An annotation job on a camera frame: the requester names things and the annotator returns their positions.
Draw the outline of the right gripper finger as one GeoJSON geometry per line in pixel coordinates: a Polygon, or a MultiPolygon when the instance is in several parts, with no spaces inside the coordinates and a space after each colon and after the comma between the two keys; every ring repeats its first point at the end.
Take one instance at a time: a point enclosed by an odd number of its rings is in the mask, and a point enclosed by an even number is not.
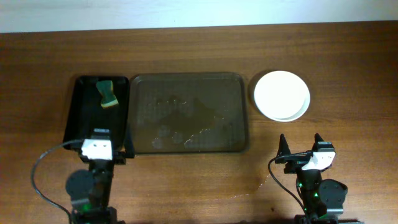
{"type": "Polygon", "coordinates": [[[284,134],[281,134],[279,137],[279,148],[277,151],[278,156],[288,156],[290,155],[289,145],[287,144],[286,138],[284,134]]]}
{"type": "Polygon", "coordinates": [[[325,148],[324,147],[325,142],[324,142],[323,138],[318,133],[316,133],[314,135],[314,140],[315,140],[315,142],[312,146],[312,151],[322,151],[325,148]]]}

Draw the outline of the white plate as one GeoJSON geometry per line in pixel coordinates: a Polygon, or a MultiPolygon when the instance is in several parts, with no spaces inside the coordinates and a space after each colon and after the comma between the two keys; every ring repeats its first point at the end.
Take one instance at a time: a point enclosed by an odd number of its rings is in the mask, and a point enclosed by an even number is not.
{"type": "Polygon", "coordinates": [[[311,102],[307,84],[298,75],[283,70],[262,75],[254,85],[252,97],[260,113],[282,123],[299,119],[311,102]]]}

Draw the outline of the green yellow sponge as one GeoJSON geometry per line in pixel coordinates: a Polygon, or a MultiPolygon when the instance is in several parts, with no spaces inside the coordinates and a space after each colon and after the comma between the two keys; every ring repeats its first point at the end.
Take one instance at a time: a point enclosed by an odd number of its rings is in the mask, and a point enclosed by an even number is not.
{"type": "Polygon", "coordinates": [[[119,104],[119,101],[114,94],[113,82],[111,80],[97,82],[96,88],[102,97],[100,103],[102,108],[106,109],[119,104]]]}

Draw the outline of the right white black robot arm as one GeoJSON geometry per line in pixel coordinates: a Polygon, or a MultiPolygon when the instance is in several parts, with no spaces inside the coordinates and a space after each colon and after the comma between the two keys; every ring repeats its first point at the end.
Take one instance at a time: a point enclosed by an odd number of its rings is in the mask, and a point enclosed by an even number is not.
{"type": "Polygon", "coordinates": [[[296,175],[294,195],[280,185],[298,202],[302,215],[294,217],[295,223],[338,223],[343,214],[343,203],[348,187],[333,179],[323,179],[322,172],[331,167],[336,156],[334,146],[316,133],[314,144],[309,151],[292,153],[283,134],[279,137],[276,157],[271,161],[284,164],[285,174],[296,175]]]}

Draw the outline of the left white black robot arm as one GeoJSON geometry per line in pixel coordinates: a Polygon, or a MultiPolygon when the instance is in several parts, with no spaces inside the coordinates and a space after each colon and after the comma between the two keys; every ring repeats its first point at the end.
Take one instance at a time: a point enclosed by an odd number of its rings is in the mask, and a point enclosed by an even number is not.
{"type": "Polygon", "coordinates": [[[109,206],[114,167],[134,157],[131,138],[126,127],[95,128],[80,139],[69,140],[69,150],[77,152],[88,164],[69,175],[65,190],[70,196],[70,221],[75,224],[125,224],[117,209],[109,206]]]}

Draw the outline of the small black tray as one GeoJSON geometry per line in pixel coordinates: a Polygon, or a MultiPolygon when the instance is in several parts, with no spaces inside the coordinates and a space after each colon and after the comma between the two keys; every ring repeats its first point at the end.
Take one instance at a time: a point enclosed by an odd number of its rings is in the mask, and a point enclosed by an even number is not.
{"type": "Polygon", "coordinates": [[[75,80],[63,140],[106,138],[115,151],[121,150],[126,135],[129,108],[129,80],[124,76],[79,76],[75,80]],[[118,104],[103,108],[96,84],[111,81],[118,104]]]}

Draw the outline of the large brown tray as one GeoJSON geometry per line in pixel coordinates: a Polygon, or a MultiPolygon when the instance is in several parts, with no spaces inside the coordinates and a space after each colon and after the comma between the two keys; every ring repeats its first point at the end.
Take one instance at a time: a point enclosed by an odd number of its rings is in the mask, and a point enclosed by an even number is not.
{"type": "Polygon", "coordinates": [[[129,99],[136,154],[240,153],[249,146],[246,89],[237,73],[139,74],[129,99]]]}

